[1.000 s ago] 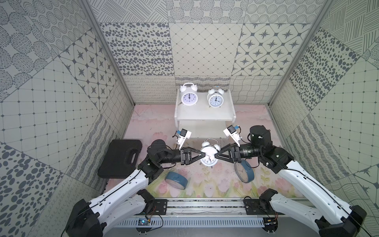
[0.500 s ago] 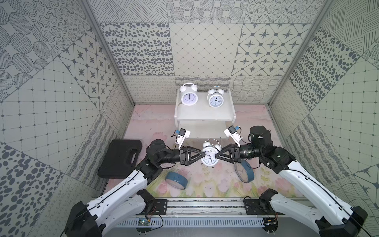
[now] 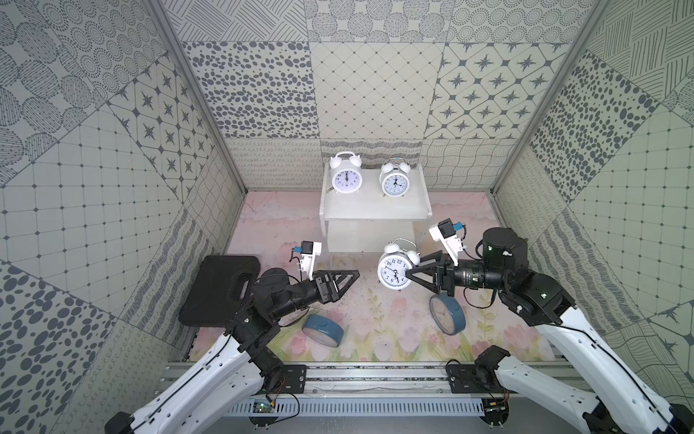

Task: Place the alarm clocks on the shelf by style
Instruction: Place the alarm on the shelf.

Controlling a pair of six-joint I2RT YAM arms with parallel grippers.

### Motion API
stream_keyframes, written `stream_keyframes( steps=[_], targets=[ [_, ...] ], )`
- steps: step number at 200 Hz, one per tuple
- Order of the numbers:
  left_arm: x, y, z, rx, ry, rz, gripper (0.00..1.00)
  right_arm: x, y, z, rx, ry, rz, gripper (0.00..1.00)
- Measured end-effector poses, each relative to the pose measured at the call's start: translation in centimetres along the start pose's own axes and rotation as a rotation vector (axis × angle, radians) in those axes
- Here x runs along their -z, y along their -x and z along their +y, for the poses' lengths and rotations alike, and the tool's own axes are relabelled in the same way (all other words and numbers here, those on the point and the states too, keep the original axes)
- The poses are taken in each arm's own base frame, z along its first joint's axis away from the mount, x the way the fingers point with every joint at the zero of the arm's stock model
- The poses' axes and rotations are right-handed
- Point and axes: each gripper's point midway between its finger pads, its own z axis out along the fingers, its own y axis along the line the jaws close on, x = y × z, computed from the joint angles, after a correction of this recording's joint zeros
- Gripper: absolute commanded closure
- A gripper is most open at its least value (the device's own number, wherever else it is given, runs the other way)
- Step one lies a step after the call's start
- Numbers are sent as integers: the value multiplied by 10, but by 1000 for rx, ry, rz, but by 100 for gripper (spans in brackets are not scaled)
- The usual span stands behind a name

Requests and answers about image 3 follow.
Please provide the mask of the blue round alarm clock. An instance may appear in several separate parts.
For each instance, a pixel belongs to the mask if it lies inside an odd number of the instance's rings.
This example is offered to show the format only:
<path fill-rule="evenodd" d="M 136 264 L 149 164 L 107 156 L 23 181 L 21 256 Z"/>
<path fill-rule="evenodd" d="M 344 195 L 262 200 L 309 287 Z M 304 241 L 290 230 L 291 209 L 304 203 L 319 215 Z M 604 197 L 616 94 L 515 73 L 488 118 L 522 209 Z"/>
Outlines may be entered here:
<path fill-rule="evenodd" d="M 344 330 L 333 320 L 320 315 L 309 315 L 302 325 L 302 332 L 310 339 L 328 347 L 338 347 Z"/>
<path fill-rule="evenodd" d="M 466 315 L 454 297 L 433 296 L 429 300 L 429 310 L 439 329 L 447 336 L 455 336 L 466 328 Z"/>

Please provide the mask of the white twin-bell alarm clock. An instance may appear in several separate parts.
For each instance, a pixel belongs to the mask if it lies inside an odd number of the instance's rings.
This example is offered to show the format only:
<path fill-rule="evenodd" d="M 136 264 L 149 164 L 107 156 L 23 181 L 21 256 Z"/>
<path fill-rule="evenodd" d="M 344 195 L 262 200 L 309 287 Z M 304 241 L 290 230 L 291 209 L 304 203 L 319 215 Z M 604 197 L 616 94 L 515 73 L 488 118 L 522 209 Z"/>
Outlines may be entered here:
<path fill-rule="evenodd" d="M 342 151 L 330 158 L 332 187 L 337 193 L 356 193 L 363 185 L 361 157 L 352 151 Z"/>
<path fill-rule="evenodd" d="M 410 189 L 410 164 L 402 157 L 392 157 L 381 166 L 381 191 L 388 197 L 402 197 Z"/>
<path fill-rule="evenodd" d="M 415 242 L 397 238 L 383 248 L 383 255 L 377 266 L 381 285 L 390 290 L 402 291 L 410 285 L 407 272 L 419 266 L 421 261 Z"/>

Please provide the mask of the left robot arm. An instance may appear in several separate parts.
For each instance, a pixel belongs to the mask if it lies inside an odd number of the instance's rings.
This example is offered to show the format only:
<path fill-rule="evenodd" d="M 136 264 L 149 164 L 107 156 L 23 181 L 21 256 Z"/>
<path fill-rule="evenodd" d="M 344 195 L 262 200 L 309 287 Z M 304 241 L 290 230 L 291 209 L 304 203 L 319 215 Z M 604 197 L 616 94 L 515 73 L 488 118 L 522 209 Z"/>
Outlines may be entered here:
<path fill-rule="evenodd" d="M 118 412 L 107 433 L 202 433 L 234 405 L 279 380 L 282 361 L 269 349 L 284 316 L 314 303 L 339 301 L 360 276 L 316 271 L 298 281 L 283 269 L 264 272 L 233 309 L 233 318 L 208 353 L 139 410 Z"/>

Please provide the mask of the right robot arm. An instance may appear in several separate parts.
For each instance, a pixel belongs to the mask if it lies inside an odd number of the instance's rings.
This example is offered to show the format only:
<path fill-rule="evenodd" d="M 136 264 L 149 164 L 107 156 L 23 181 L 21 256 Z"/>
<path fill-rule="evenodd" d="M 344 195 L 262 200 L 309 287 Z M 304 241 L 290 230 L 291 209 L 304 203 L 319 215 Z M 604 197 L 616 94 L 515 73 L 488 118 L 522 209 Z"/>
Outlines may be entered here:
<path fill-rule="evenodd" d="M 477 259 L 463 260 L 460 222 L 446 219 L 429 233 L 441 251 L 419 259 L 407 278 L 433 294 L 429 305 L 447 335 L 463 330 L 457 289 L 490 289 L 511 313 L 536 329 L 569 360 L 590 386 L 584 392 L 522 363 L 491 345 L 475 359 L 475 374 L 486 386 L 517 392 L 582 433 L 691 433 L 693 413 L 668 403 L 629 368 L 590 325 L 571 294 L 554 278 L 532 271 L 524 238 L 510 228 L 484 232 Z"/>

